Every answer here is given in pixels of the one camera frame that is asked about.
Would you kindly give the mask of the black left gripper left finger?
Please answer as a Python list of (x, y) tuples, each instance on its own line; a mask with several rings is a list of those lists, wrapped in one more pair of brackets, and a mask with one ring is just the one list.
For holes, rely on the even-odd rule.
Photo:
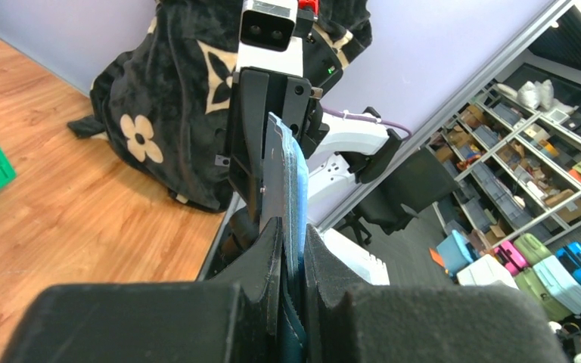
[(277, 362), (281, 219), (205, 281), (59, 284), (30, 304), (3, 362)]

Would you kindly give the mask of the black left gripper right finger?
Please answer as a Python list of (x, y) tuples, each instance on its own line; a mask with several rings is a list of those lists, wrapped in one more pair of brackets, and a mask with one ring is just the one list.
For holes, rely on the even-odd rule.
[(306, 229), (310, 362), (564, 362), (540, 307), (505, 285), (372, 285)]

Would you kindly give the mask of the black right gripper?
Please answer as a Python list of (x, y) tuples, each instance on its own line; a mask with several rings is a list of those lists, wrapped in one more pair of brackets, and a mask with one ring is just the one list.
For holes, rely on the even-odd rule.
[(265, 113), (272, 111), (284, 121), (308, 160), (321, 144), (329, 126), (322, 123), (323, 107), (310, 81), (286, 73), (247, 68), (233, 81), (224, 157), (230, 156), (228, 180), (246, 203), (251, 222), (261, 216), (263, 137)]

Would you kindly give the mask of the blue card holder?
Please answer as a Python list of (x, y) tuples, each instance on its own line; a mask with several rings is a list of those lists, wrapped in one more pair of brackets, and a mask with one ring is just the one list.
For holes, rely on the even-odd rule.
[(269, 333), (273, 362), (306, 362), (303, 326), (308, 169), (291, 129), (269, 113), (263, 148), (260, 229), (272, 223)]

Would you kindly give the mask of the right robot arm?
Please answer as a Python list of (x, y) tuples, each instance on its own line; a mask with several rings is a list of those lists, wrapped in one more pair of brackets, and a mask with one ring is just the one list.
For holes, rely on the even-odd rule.
[(327, 157), (309, 172), (304, 212), (352, 185), (374, 181), (399, 149), (396, 126), (374, 109), (357, 114), (320, 105), (343, 75), (348, 64), (343, 49), (352, 40), (345, 33), (333, 42), (319, 26), (307, 31), (292, 23), (242, 26), (226, 150), (228, 179), (252, 216), (259, 216), (268, 190), (263, 170), (269, 114), (290, 129), (300, 160)]

